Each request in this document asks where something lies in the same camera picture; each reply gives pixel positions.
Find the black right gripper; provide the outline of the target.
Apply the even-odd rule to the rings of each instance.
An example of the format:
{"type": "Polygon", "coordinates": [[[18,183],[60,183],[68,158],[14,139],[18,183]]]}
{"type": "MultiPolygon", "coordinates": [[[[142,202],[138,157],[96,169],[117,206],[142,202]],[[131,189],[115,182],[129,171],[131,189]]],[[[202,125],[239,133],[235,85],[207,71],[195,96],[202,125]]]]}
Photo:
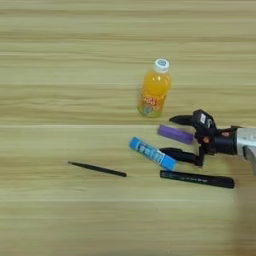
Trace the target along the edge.
{"type": "MultiPolygon", "coordinates": [[[[176,115],[171,117],[169,121],[178,125],[193,125],[192,115],[176,115]]],[[[200,144],[199,155],[177,148],[161,148],[160,151],[177,161],[202,167],[205,154],[237,154],[237,130],[238,128],[236,126],[225,129],[197,128],[195,138],[200,144]]]]}

